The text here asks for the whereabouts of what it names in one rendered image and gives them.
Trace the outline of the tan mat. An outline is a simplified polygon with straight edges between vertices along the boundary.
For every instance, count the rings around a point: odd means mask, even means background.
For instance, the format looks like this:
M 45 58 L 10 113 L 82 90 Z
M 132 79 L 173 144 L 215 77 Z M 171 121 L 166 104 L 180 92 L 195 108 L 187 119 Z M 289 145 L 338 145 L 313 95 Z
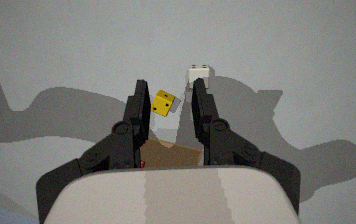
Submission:
M 203 150 L 148 137 L 140 147 L 144 168 L 198 166 Z

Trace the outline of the white die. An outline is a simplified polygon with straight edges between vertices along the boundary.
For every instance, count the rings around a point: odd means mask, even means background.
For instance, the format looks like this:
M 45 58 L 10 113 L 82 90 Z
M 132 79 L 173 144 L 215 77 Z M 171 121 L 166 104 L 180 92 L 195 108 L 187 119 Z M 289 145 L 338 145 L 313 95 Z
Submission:
M 206 89 L 209 89 L 209 65 L 190 65 L 188 70 L 189 89 L 193 89 L 194 80 L 202 78 L 204 79 Z

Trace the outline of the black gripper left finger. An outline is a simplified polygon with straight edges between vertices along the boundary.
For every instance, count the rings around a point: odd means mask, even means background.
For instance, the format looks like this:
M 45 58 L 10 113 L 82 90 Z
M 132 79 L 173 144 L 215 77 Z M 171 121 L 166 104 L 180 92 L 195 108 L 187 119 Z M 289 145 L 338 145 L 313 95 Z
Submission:
M 147 81 L 137 80 L 134 96 L 128 96 L 123 120 L 111 134 L 73 159 L 41 176 L 36 183 L 39 224 L 63 188 L 73 180 L 101 170 L 141 168 L 140 147 L 148 140 L 151 102 Z

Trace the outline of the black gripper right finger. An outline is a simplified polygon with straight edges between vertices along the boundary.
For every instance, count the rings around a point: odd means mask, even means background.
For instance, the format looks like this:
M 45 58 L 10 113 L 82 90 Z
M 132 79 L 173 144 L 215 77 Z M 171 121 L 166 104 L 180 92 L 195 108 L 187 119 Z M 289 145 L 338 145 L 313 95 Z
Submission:
M 280 183 L 299 217 L 301 174 L 298 168 L 259 151 L 230 130 L 229 123 L 219 118 L 213 94 L 207 94 L 203 78 L 194 80 L 191 107 L 195 136 L 204 145 L 204 165 L 246 165 L 265 170 Z

